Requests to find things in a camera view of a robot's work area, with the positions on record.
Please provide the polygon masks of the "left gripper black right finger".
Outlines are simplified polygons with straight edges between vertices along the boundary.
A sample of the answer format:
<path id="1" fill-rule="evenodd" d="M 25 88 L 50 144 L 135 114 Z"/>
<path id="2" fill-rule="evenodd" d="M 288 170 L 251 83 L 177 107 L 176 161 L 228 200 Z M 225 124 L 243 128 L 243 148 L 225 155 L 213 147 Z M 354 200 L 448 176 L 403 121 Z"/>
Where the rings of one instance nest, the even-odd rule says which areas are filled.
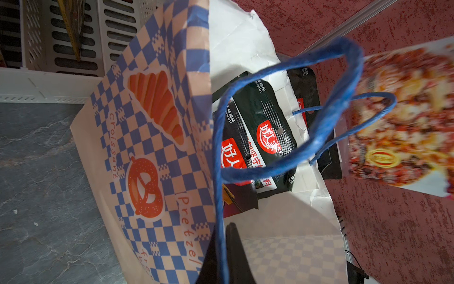
<path id="1" fill-rule="evenodd" d="M 256 284 L 235 223 L 226 228 L 227 260 L 230 284 Z"/>

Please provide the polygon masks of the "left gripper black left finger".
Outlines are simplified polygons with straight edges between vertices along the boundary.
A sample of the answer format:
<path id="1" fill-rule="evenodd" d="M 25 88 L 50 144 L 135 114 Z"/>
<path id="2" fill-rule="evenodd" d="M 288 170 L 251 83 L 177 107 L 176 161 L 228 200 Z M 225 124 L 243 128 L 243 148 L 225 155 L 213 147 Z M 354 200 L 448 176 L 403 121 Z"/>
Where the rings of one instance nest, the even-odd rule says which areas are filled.
<path id="1" fill-rule="evenodd" d="M 196 284 L 217 284 L 218 282 L 218 262 L 215 241 L 215 234 L 213 234 Z"/>

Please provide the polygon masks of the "black green condiment packet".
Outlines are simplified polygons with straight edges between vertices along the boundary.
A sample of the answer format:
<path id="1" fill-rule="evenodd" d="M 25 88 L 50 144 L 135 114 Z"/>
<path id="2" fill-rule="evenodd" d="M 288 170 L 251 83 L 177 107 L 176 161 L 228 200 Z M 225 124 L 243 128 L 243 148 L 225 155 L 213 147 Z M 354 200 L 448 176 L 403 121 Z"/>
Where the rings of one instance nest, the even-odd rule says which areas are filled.
<path id="1" fill-rule="evenodd" d="M 248 166 L 266 167 L 297 148 L 272 86 L 257 80 L 233 96 L 242 118 L 249 150 Z"/>

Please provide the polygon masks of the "blue checkered paper bag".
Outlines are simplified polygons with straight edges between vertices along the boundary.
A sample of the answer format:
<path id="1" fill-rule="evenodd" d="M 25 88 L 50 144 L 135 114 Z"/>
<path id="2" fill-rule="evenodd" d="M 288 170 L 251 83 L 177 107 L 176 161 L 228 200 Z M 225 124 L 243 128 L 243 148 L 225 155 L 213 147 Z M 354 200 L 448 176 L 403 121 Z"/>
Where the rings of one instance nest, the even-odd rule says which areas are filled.
<path id="1" fill-rule="evenodd" d="M 345 284 L 344 239 L 313 158 L 354 98 L 364 52 L 345 37 L 280 62 L 232 1 L 159 7 L 71 125 L 129 284 L 195 284 L 215 234 L 229 284 L 235 223 L 257 284 Z M 221 166 L 225 111 L 257 80 L 277 91 L 297 148 L 259 169 Z M 255 181 L 258 208 L 223 216 L 222 185 Z"/>

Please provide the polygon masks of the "food photo condiment packet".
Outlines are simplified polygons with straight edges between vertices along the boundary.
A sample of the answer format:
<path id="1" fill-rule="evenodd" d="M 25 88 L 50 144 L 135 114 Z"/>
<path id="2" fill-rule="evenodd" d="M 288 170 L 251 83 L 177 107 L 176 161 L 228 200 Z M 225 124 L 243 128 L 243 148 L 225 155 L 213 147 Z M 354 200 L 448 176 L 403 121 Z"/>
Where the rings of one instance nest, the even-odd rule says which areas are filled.
<path id="1" fill-rule="evenodd" d="M 351 175 L 454 196 L 454 39 L 365 59 L 356 93 L 389 92 L 396 106 L 349 138 Z"/>

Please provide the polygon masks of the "black red condiment packet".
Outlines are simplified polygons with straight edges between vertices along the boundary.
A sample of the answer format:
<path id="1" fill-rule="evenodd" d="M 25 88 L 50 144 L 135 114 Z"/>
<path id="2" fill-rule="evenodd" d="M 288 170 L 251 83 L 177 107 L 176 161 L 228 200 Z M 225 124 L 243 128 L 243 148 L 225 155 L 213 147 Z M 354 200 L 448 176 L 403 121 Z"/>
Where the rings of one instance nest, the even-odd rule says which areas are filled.
<path id="1" fill-rule="evenodd" d="M 221 166 L 247 169 L 251 167 L 247 132 L 236 104 L 231 101 L 225 113 Z M 222 185 L 223 216 L 230 217 L 258 208 L 255 181 Z"/>

